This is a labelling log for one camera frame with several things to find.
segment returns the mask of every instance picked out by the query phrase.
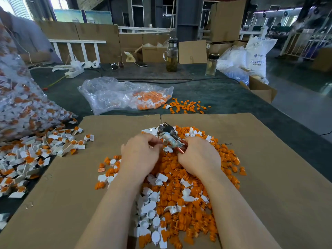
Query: person in gray shirt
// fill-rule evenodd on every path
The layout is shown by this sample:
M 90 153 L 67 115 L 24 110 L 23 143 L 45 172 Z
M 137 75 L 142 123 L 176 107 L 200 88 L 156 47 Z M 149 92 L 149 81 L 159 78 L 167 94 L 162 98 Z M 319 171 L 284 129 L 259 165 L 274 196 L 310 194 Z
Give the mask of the person in gray shirt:
M 26 64 L 62 62 L 48 38 L 34 21 L 13 16 L 5 12 L 2 7 L 0 7 L 0 19 Z

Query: floor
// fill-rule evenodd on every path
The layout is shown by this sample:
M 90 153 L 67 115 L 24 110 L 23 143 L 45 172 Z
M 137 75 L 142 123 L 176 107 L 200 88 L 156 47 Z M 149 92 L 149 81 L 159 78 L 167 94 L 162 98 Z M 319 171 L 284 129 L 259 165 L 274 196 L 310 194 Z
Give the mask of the floor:
M 267 79 L 278 90 L 272 105 L 317 134 L 332 130 L 331 74 L 310 70 L 310 62 L 276 59 L 267 55 Z M 332 142 L 332 133 L 322 136 Z

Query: table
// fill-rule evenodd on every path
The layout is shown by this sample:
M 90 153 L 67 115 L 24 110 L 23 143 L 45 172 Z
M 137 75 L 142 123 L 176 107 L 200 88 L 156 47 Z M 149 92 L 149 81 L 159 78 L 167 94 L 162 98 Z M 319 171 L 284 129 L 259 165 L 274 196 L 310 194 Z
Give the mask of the table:
M 236 81 L 227 78 L 217 71 L 215 79 L 190 81 L 181 84 L 168 85 L 168 82 L 184 82 L 186 79 L 204 79 L 205 64 L 180 65 L 181 74 L 163 72 L 160 66 L 164 64 L 148 64 L 155 68 L 143 68 L 126 63 L 124 69 L 112 71 L 110 65 L 102 65 L 103 70 L 86 70 L 83 74 L 73 79 L 63 79 L 50 87 L 45 94 L 50 100 L 66 110 L 76 113 L 81 121 L 83 117 L 93 115 L 90 105 L 79 93 L 77 87 L 86 79 L 93 79 L 101 75 L 119 77 L 121 80 L 133 79 L 136 76 L 142 82 L 159 82 L 162 87 L 174 86 L 173 97 L 181 100 L 198 101 L 204 106 L 210 105 L 208 114 L 232 114 L 252 113 L 283 142 L 291 147 L 297 154 L 310 163 L 328 180 L 332 181 L 332 168 L 329 166 L 332 154 L 332 144 L 300 123 L 294 121 L 272 105 L 268 104 L 249 90 L 240 86 Z M 158 69 L 160 80 L 155 70 Z M 32 77 L 41 87 L 45 87 L 64 75 L 65 71 L 52 73 L 51 69 L 40 68 L 31 71 Z M 170 111 L 162 108 L 143 111 L 114 110 L 104 114 L 124 114 L 138 116 L 145 114 L 169 114 Z M 36 182 L 30 183 L 31 191 Z M 10 212 L 13 214 L 22 203 L 23 199 L 0 199 L 0 213 Z

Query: glass tea bottle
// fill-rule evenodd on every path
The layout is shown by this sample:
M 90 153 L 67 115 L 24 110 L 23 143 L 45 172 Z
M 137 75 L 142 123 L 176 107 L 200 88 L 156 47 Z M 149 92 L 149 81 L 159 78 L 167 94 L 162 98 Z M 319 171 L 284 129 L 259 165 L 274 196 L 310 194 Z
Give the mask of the glass tea bottle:
M 213 77 L 215 75 L 215 70 L 217 68 L 217 61 L 219 59 L 218 53 L 210 53 L 208 56 L 208 61 L 206 63 L 205 76 Z
M 176 72 L 178 70 L 179 49 L 177 48 L 177 41 L 178 39 L 176 37 L 170 37 L 168 39 L 168 48 L 166 52 L 164 52 L 164 60 L 166 61 L 166 71 L 168 72 Z

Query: black lid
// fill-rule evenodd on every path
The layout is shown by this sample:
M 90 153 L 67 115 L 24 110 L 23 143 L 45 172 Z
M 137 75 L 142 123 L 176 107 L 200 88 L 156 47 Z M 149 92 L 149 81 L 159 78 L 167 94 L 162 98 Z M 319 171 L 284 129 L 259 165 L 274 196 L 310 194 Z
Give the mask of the black lid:
M 218 53 L 209 53 L 208 59 L 219 59 Z

